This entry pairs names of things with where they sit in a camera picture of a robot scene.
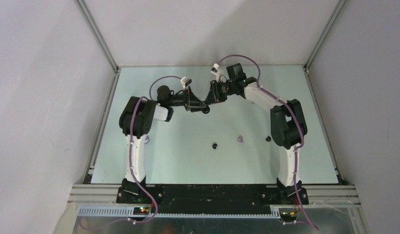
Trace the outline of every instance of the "light blue table surface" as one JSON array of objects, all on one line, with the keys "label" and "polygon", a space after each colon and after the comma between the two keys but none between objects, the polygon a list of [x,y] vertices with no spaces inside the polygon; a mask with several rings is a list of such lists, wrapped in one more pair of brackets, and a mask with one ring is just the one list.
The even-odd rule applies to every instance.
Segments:
[{"label": "light blue table surface", "polygon": [[[119,127],[120,115],[131,96],[147,96],[153,81],[165,75],[189,76],[194,94],[204,100],[209,81],[215,77],[205,67],[122,68],[104,129],[92,183],[121,183],[127,148]],[[285,99],[298,99],[305,114],[308,134],[300,154],[303,183],[337,183],[314,103],[300,66],[261,66],[260,83]],[[244,66],[248,77],[257,77],[254,66]],[[175,78],[160,85],[176,92],[182,88]],[[211,105],[210,113],[191,113],[174,107],[170,122],[154,121],[145,146],[147,183],[175,184],[274,184],[279,173],[279,147],[265,139],[270,135],[270,116],[240,96]],[[244,143],[237,141],[243,136]],[[218,148],[212,148],[213,142]]]}]

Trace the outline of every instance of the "perforated metal strip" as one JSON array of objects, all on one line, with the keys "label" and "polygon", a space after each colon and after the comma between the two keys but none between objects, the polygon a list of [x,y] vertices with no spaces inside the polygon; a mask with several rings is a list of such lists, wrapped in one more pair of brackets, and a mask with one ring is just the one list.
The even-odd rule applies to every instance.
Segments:
[{"label": "perforated metal strip", "polygon": [[[78,216],[104,216],[104,217],[145,217],[134,215],[134,207],[113,206],[80,206]],[[162,214],[163,218],[280,218],[279,209],[271,208],[271,214]]]}]

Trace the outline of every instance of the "white wall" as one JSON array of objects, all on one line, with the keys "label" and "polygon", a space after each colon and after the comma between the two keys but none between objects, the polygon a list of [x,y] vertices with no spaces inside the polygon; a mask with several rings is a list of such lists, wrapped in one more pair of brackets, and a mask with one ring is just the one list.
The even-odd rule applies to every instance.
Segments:
[{"label": "white wall", "polygon": [[304,64],[338,0],[87,0],[119,65]]},{"label": "white wall", "polygon": [[112,75],[73,0],[0,1],[0,234],[53,231]]},{"label": "white wall", "polygon": [[349,1],[310,75],[372,233],[400,233],[400,0]]}]

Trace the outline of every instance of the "black round object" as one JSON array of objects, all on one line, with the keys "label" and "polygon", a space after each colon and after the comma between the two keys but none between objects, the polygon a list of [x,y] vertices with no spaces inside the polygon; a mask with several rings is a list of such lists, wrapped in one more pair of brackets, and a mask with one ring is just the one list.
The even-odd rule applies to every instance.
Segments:
[{"label": "black round object", "polygon": [[203,114],[208,114],[210,112],[210,107],[204,107],[201,112],[203,112]]}]

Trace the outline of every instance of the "metal frame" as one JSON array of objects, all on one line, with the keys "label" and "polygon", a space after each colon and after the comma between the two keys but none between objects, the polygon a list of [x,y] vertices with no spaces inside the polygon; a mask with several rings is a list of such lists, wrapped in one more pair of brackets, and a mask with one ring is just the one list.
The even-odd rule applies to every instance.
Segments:
[{"label": "metal frame", "polygon": [[[71,194],[68,198],[68,206],[71,204],[77,205],[77,212],[84,207],[92,207],[99,206],[105,207],[108,209],[127,209],[128,207],[140,206],[141,204],[117,204],[117,193],[118,188],[121,186],[120,184],[83,184],[87,181],[87,178],[93,174],[93,169],[95,165],[95,161],[97,158],[98,150],[100,147],[101,139],[103,136],[103,132],[105,129],[105,125],[108,119],[109,110],[111,108],[113,96],[117,87],[120,68],[115,62],[112,54],[109,51],[109,48],[95,23],[94,18],[92,17],[89,8],[85,4],[84,0],[75,0],[79,10],[81,11],[85,21],[87,22],[92,34],[94,35],[97,43],[102,49],[105,57],[110,63],[114,76],[111,83],[111,87],[107,94],[107,98],[104,104],[103,112],[100,117],[100,124],[97,130],[97,133],[94,137],[94,147],[89,155],[88,164],[86,165],[82,180],[79,181],[80,184],[74,184],[71,190]],[[325,140],[328,145],[328,150],[331,154],[332,161],[337,170],[337,176],[343,178],[342,174],[339,171],[339,163],[333,153],[331,142],[329,136],[327,134],[327,130],[325,128],[324,119],[322,117],[320,107],[310,80],[309,70],[308,68],[312,65],[314,58],[317,55],[317,52],[321,48],[325,38],[328,33],[331,31],[332,26],[334,25],[337,17],[342,12],[343,7],[347,3],[347,0],[340,0],[329,19],[326,27],[324,28],[319,40],[317,41],[311,55],[309,56],[306,64],[303,66],[303,70],[306,76],[306,80],[308,83],[309,90],[311,92],[312,100],[315,104],[315,108],[321,123],[322,131],[325,137]],[[336,209],[336,208],[347,208],[348,214],[351,217],[351,222],[353,225],[354,232],[356,234],[369,234],[369,228],[365,221],[365,216],[363,214],[361,203],[358,198],[358,194],[356,192],[355,186],[353,185],[303,185],[304,188],[307,189],[309,205],[305,205],[307,208],[328,208],[328,209]],[[271,206],[273,209],[281,209],[281,208],[290,208],[291,205],[274,205]],[[103,213],[95,213],[95,215],[106,216]]]},{"label": "metal frame", "polygon": [[329,19],[328,23],[326,24],[325,28],[323,29],[323,31],[319,37],[317,43],[315,44],[315,47],[312,50],[311,55],[309,56],[308,60],[305,63],[306,68],[309,68],[312,65],[312,62],[314,61],[316,54],[318,53],[319,49],[322,47],[326,36],[331,31],[332,26],[335,24],[335,21],[337,20],[338,16],[341,14],[342,9],[346,5],[347,2],[348,2],[347,0],[340,0],[338,2],[337,6],[334,9],[334,12],[331,15],[331,18]]}]

